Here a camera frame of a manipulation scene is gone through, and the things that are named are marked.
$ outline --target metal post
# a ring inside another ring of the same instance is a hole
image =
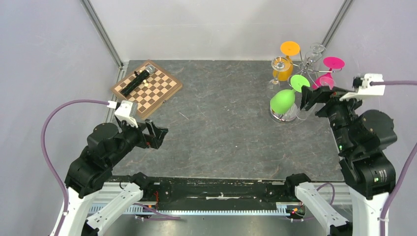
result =
[[[336,17],[333,20],[333,23],[331,23],[330,28],[328,29],[325,38],[323,39],[323,46],[326,48],[328,47],[328,44],[330,43],[331,39],[333,38],[333,35],[336,33],[337,28],[339,28],[340,23],[342,22],[343,18],[346,15],[346,12],[351,7],[354,0],[344,0],[342,6],[339,9],[339,12],[336,14]]]
[[[84,6],[87,14],[90,16],[90,19],[97,29],[98,34],[100,35],[101,39],[103,40],[104,44],[106,45],[107,49],[109,50],[110,54],[112,55],[113,60],[118,65],[119,69],[123,67],[123,61],[120,59],[119,55],[115,47],[113,46],[108,34],[104,30],[103,24],[101,24],[100,19],[97,16],[90,0],[81,0],[82,5]]]

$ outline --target white panel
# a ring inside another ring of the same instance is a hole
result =
[[[336,85],[352,87],[358,73],[381,73],[383,80],[417,80],[416,38],[417,1],[357,0],[352,4],[340,28],[328,46],[328,56],[342,58],[346,66],[333,75]],[[364,100],[360,111],[378,109],[394,119],[398,141],[385,154],[393,163],[397,178],[411,149],[417,142],[417,87],[386,86],[382,97]],[[389,235],[417,235],[413,212],[404,203],[417,196],[417,160],[408,170],[404,184],[389,211]]]
[[[0,235],[46,236],[62,193],[42,156],[43,122],[64,102],[111,99],[118,67],[78,0],[0,1],[0,32]],[[75,104],[52,119],[46,148],[62,178],[106,113]]]
[[[122,60],[271,59],[321,42],[343,0],[91,0]]]

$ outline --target cable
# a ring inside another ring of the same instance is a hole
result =
[[[48,156],[48,152],[46,151],[46,146],[45,146],[45,133],[46,133],[46,128],[48,127],[49,122],[51,121],[52,117],[54,117],[54,115],[60,111],[62,108],[69,106],[71,104],[75,104],[75,103],[83,103],[83,102],[87,102],[87,103],[97,103],[97,104],[103,104],[103,105],[108,105],[108,102],[103,102],[103,101],[97,101],[97,100],[88,100],[88,99],[81,99],[81,100],[74,100],[74,101],[70,101],[67,103],[64,103],[62,105],[60,105],[59,107],[57,107],[55,110],[53,110],[51,112],[51,114],[49,114],[48,118],[46,118],[45,123],[43,123],[43,127],[42,127],[42,132],[40,135],[40,145],[42,147],[42,153],[43,153],[43,157],[45,158],[45,162],[49,167],[49,170],[51,170],[52,174],[54,175],[55,179],[57,180],[62,194],[64,196],[64,207],[62,210],[62,217],[57,225],[57,229],[55,230],[55,235],[57,236],[60,233],[62,224],[64,223],[64,219],[65,216],[68,212],[68,192],[67,189],[65,187],[65,185],[63,184],[60,176],[58,175],[57,171],[55,170],[54,166],[51,163],[51,160],[49,159]]]
[[[143,204],[140,204],[140,203],[134,203],[133,205],[138,205],[140,207],[145,208],[146,210],[148,210],[150,212],[153,212],[153,213],[155,213],[157,215],[160,215],[160,216],[164,216],[165,217],[165,218],[150,218],[150,219],[144,218],[143,220],[146,220],[146,221],[180,220],[181,219],[181,217],[175,217],[175,216],[170,216],[170,215],[165,215],[165,214],[159,213],[155,209],[149,208],[146,205],[143,205]]]
[[[376,85],[417,85],[417,81],[411,80],[400,80],[400,81],[382,81],[382,82],[370,82],[371,86]],[[408,168],[411,165],[411,162],[414,159],[414,156],[417,153],[417,143],[414,145],[414,148],[411,150],[410,155],[408,156],[407,160],[404,163],[403,169],[401,170],[400,177],[398,178],[397,184],[395,185],[391,194],[388,195],[387,200],[384,203],[384,207],[382,208],[381,217],[380,219],[385,219],[388,213],[389,206],[391,205],[392,201],[394,200],[395,196],[397,195],[398,191],[400,190],[401,185],[403,184],[405,175],[408,171]],[[380,231],[381,236],[385,236],[385,221],[380,220]]]
[[[320,187],[317,188],[317,191],[319,191],[320,189],[322,189],[326,185],[330,185],[330,187],[332,189],[332,197],[331,197],[331,200],[330,200],[330,205],[332,205],[333,202],[334,202],[334,197],[336,196],[336,190],[334,189],[334,185],[332,183],[327,182],[327,183],[322,184]],[[314,216],[311,216],[311,217],[308,217],[308,218],[305,218],[305,219],[289,219],[287,217],[285,217],[285,218],[288,219],[288,220],[291,220],[292,222],[303,222],[303,221],[306,221],[306,220],[314,219]]]

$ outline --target gray marble surface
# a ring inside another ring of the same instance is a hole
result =
[[[183,88],[150,117],[168,127],[162,147],[134,149],[115,175],[343,180],[325,118],[273,121],[265,96],[270,61],[160,60]],[[131,72],[143,61],[130,61]]]

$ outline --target wooden chessboard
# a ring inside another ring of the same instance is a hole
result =
[[[144,83],[141,83],[127,97],[124,97],[120,91],[135,78],[134,71],[139,73],[139,71],[144,70],[147,65],[153,65],[155,67],[155,72],[146,79],[148,86],[145,87]],[[179,80],[153,61],[145,61],[145,63],[134,71],[115,84],[112,87],[112,92],[120,100],[138,103],[137,113],[142,119],[146,119],[150,116],[158,107],[182,88],[182,83]]]

